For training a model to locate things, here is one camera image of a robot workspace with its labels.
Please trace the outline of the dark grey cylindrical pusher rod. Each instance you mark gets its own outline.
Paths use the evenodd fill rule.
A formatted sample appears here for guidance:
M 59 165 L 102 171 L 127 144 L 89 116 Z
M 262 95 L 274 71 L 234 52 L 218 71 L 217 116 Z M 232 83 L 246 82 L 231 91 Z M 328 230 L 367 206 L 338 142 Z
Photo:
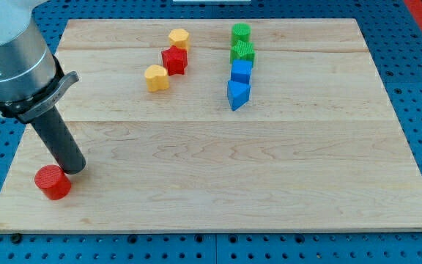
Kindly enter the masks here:
M 55 106 L 35 118 L 31 125 L 65 173 L 74 175 L 84 169 L 84 155 Z

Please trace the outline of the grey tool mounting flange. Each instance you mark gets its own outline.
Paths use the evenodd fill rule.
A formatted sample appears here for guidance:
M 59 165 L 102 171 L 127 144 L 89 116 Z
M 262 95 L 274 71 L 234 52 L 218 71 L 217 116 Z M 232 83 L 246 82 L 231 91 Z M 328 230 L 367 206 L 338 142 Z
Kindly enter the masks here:
M 40 92 L 29 96 L 27 99 L 0 101 L 2 117 L 15 118 L 23 124 L 30 123 L 52 109 L 65 92 L 79 81 L 78 74 L 75 71 L 64 73 L 59 60 L 54 55 L 52 57 L 55 62 L 56 73 L 51 82 L 43 87 Z

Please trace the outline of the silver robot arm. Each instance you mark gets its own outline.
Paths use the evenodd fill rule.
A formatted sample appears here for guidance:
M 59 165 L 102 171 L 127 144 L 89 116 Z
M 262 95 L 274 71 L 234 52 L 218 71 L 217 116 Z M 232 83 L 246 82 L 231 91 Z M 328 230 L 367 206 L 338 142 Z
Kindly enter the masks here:
M 56 108 L 79 80 L 65 73 L 32 11 L 42 0 L 0 0 L 0 115 L 31 124 L 58 165 L 69 175 L 86 165 Z

